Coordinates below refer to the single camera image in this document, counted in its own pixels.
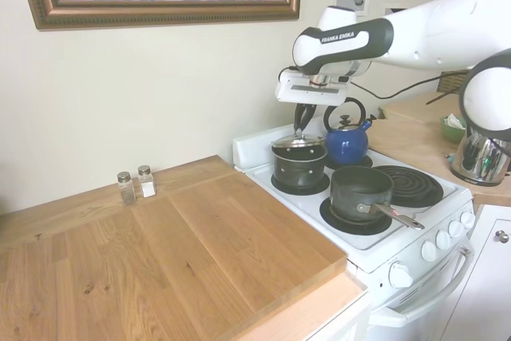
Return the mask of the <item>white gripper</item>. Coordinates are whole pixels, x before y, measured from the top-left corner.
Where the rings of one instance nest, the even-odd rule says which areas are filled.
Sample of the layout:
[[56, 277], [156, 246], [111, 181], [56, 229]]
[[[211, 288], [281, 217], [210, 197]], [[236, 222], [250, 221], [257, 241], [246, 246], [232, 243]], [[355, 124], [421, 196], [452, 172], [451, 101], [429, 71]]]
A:
[[315, 115], [316, 105], [341, 105], [346, 100], [347, 93], [346, 83], [329, 81], [326, 85], [313, 85], [307, 75], [291, 69], [280, 72], [275, 91], [278, 101], [297, 104], [294, 115], [295, 133], [305, 130]]

